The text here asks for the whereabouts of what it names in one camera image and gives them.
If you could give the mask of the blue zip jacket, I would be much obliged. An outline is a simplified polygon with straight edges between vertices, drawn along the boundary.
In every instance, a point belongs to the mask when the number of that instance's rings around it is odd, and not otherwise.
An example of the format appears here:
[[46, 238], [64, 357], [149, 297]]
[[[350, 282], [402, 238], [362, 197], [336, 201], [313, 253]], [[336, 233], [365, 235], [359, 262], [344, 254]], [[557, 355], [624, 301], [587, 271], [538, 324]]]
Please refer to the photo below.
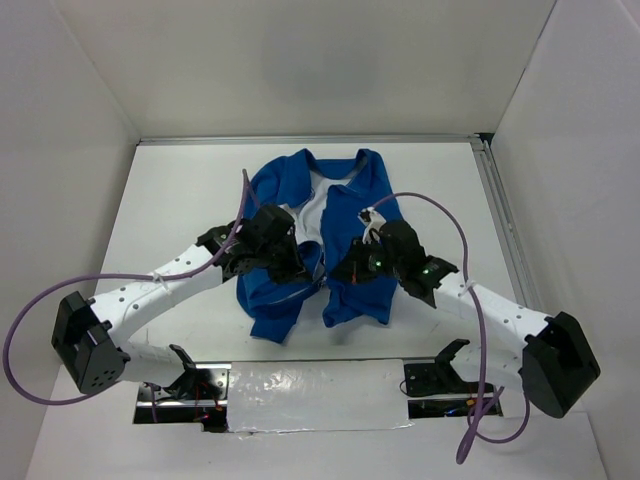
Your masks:
[[351, 159], [317, 159], [303, 149], [265, 164], [253, 176], [251, 187], [259, 204], [276, 204], [293, 216], [298, 251], [312, 274], [309, 281], [283, 285], [270, 280], [264, 269], [238, 279], [237, 301], [254, 321], [253, 337], [283, 343], [304, 302], [322, 288], [329, 291], [322, 312], [326, 327], [360, 316], [389, 323], [395, 279], [382, 276], [354, 285], [330, 275], [345, 258], [351, 241], [364, 233], [358, 218], [361, 210], [382, 200], [378, 210], [385, 219], [402, 217], [377, 152], [360, 149]]

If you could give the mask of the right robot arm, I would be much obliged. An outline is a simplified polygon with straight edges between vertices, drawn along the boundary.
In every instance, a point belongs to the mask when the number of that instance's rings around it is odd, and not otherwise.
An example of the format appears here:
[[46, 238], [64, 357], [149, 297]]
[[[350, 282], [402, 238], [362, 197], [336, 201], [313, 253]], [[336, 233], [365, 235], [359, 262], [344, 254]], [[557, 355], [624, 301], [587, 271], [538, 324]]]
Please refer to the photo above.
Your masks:
[[353, 285], [395, 278], [411, 297], [465, 321], [483, 319], [503, 349], [489, 351], [467, 339], [449, 343], [435, 358], [433, 379], [448, 392], [479, 378], [521, 391], [544, 414], [564, 417], [601, 370], [579, 322], [528, 309], [466, 280], [452, 263], [426, 254], [404, 220], [377, 211], [359, 214], [365, 230], [352, 240], [332, 278]]

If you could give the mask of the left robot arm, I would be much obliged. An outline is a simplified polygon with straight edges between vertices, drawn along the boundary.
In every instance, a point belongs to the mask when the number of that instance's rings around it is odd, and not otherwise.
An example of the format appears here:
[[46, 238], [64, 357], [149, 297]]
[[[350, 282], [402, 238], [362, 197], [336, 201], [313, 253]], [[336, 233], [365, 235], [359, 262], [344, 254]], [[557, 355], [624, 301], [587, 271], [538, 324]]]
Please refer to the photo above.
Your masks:
[[198, 376], [186, 351], [175, 344], [135, 343], [132, 336], [190, 297], [255, 269], [266, 270], [276, 284], [310, 279], [297, 251], [289, 208], [267, 204], [250, 219], [210, 229], [148, 280], [90, 300], [78, 292], [65, 296], [52, 345], [82, 394], [96, 395], [118, 381], [131, 381], [187, 398], [196, 390]]

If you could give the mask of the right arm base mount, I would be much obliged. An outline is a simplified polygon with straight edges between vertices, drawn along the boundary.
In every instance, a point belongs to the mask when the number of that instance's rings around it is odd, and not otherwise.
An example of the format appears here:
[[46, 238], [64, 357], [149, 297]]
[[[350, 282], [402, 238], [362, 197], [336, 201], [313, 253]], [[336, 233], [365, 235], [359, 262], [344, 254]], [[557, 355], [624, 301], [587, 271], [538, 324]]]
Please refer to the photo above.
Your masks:
[[463, 380], [452, 361], [469, 340], [456, 339], [435, 357], [403, 364], [404, 379], [399, 390], [407, 397], [410, 420], [466, 417], [476, 403], [478, 383]]

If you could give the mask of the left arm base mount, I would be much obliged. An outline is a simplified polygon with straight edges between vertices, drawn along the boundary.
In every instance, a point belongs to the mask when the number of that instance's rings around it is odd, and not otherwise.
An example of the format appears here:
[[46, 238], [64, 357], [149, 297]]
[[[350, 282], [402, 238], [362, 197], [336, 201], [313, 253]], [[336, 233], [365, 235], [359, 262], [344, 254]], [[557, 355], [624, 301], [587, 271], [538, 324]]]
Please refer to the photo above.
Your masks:
[[168, 386], [139, 385], [135, 425], [194, 423], [204, 432], [228, 431], [230, 363], [196, 363], [178, 345], [170, 345], [182, 371]]

